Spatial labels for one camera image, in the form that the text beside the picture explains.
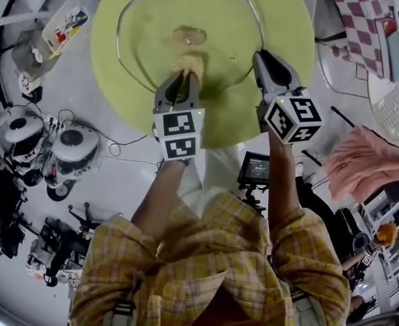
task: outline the small screen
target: small screen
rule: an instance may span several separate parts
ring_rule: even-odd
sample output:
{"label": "small screen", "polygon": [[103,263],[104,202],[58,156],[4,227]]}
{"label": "small screen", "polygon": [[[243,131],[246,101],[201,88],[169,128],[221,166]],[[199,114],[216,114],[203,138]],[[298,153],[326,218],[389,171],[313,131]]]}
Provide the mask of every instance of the small screen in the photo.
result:
{"label": "small screen", "polygon": [[269,180],[269,161],[251,159],[245,177],[256,180]]}

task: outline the cable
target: cable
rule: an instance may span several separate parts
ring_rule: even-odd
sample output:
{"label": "cable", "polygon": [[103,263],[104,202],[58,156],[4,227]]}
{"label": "cable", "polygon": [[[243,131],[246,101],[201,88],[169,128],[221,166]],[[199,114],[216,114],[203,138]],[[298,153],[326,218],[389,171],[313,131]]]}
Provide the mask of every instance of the cable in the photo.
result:
{"label": "cable", "polygon": [[145,162],[145,161],[142,161],[142,160],[124,160],[122,158],[114,158],[114,157],[111,157],[111,156],[100,156],[100,158],[107,158],[108,160],[119,160],[119,161],[122,161],[122,162],[150,164],[152,166],[156,166],[156,163]]}
{"label": "cable", "polygon": [[319,181],[317,181],[316,183],[314,183],[314,187],[317,187],[317,185],[319,185],[321,182],[325,181],[326,179],[329,179],[328,177],[324,177],[323,179],[320,179]]}
{"label": "cable", "polygon": [[73,122],[76,120],[76,115],[75,115],[75,113],[73,112],[73,110],[70,110],[70,109],[62,109],[62,110],[60,110],[60,111],[58,112],[58,122],[60,121],[59,115],[60,115],[61,112],[63,112],[63,111],[68,111],[68,112],[70,112],[70,113],[73,115]]}
{"label": "cable", "polygon": [[160,168],[162,167],[162,164],[165,162],[165,160],[161,160],[160,162],[156,163],[156,167],[157,167],[157,171],[160,170]]}
{"label": "cable", "polygon": [[317,186],[313,187],[312,189],[316,189],[317,187],[320,187],[321,185],[323,185],[324,183],[327,183],[329,181],[330,181],[329,179],[326,181],[323,181],[322,183],[318,184]]}
{"label": "cable", "polygon": [[44,119],[43,119],[43,112],[42,110],[39,108],[39,106],[35,103],[33,103],[32,101],[30,101],[29,103],[27,103],[26,105],[13,105],[12,107],[19,107],[21,109],[26,109],[30,104],[34,104],[35,107],[38,109],[39,111],[39,118],[41,119],[41,121],[43,121],[44,123]]}
{"label": "cable", "polygon": [[[72,122],[72,123],[75,123],[75,120],[70,120],[70,119],[64,120],[62,123],[67,122],[67,121],[70,121],[70,122]],[[130,141],[130,142],[128,142],[128,143],[119,143],[118,141],[113,140],[112,138],[108,137],[105,133],[103,133],[101,130],[99,130],[99,129],[97,129],[97,128],[89,127],[89,126],[87,126],[86,124],[82,124],[82,123],[78,123],[78,124],[80,124],[81,126],[84,126],[84,127],[86,127],[86,128],[95,130],[98,134],[101,134],[102,137],[106,138],[106,139],[109,140],[109,141],[112,141],[113,143],[109,145],[109,153],[110,153],[113,157],[119,157],[119,156],[121,155],[121,146],[128,146],[128,145],[131,145],[131,144],[133,144],[133,143],[137,143],[138,141],[141,141],[141,140],[145,139],[145,138],[148,136],[148,135],[144,135],[143,137],[141,137],[141,138],[139,138],[139,139],[136,139],[136,140],[133,140],[133,141]],[[112,146],[118,146],[118,148],[119,148],[119,153],[118,153],[118,154],[114,154],[114,153],[111,151]]]}
{"label": "cable", "polygon": [[[52,132],[50,132],[50,128],[51,128],[51,127],[49,127],[49,131],[47,132],[47,136],[44,137],[44,138],[46,138],[46,139],[49,139],[50,136],[51,136],[51,135],[53,134],[53,132],[55,131],[55,125],[53,125],[53,130],[52,130]],[[41,143],[40,148],[39,148],[38,154],[37,154],[32,160],[30,160],[29,163],[32,163],[32,162],[33,162],[35,159],[37,159],[39,156],[44,155],[44,153],[41,153],[41,150],[43,149],[43,146],[44,146],[44,145],[45,145],[45,142],[43,141],[43,142]]]}

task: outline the orange object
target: orange object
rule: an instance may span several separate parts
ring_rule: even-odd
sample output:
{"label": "orange object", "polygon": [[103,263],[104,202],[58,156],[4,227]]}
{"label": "orange object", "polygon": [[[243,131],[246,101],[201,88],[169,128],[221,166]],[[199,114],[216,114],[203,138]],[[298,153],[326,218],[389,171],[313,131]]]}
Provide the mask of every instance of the orange object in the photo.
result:
{"label": "orange object", "polygon": [[377,230],[377,241],[385,247],[390,247],[397,239],[397,226],[395,223],[387,223]]}

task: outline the white robot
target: white robot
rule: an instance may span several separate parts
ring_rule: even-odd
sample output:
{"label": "white robot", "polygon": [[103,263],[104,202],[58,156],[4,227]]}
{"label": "white robot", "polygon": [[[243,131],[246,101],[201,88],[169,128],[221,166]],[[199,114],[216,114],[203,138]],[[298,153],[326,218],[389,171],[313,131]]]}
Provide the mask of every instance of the white robot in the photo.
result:
{"label": "white robot", "polygon": [[98,133],[81,124],[67,126],[58,134],[43,172],[47,194],[52,200],[64,200],[74,184],[92,170],[99,142]]}
{"label": "white robot", "polygon": [[42,170],[50,144],[43,121],[39,117],[26,116],[9,124],[5,140],[12,144],[3,160],[9,168],[29,186],[43,179]]}

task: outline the box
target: box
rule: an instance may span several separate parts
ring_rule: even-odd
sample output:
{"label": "box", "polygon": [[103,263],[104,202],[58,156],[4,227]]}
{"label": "box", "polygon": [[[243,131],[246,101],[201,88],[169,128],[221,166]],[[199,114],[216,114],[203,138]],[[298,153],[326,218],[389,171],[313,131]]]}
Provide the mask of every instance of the box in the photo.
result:
{"label": "box", "polygon": [[309,96],[293,94],[276,96],[267,110],[265,121],[284,144],[309,141],[324,125],[317,101]]}
{"label": "box", "polygon": [[154,115],[164,160],[184,160],[198,154],[205,114],[205,109],[192,109]]}
{"label": "box", "polygon": [[60,54],[90,20],[80,0],[67,0],[43,29],[43,38],[53,54]]}
{"label": "box", "polygon": [[41,30],[23,31],[12,50],[12,60],[17,69],[26,74],[30,82],[50,71],[59,57],[52,57],[52,51],[41,36]]}

